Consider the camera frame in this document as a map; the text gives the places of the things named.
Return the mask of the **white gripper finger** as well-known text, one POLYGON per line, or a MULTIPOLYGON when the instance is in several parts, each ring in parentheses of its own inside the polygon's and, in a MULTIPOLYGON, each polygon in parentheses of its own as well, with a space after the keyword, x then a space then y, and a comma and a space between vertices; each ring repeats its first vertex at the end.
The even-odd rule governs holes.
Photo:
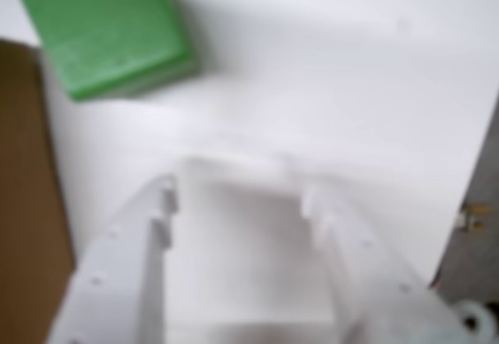
POLYGON ((497 342, 490 309, 445 303, 338 184, 308 183, 301 212, 327 272, 336 342, 497 342))
POLYGON ((165 252, 179 206, 160 176, 118 209, 89 243, 51 324, 48 343, 164 343, 165 252))

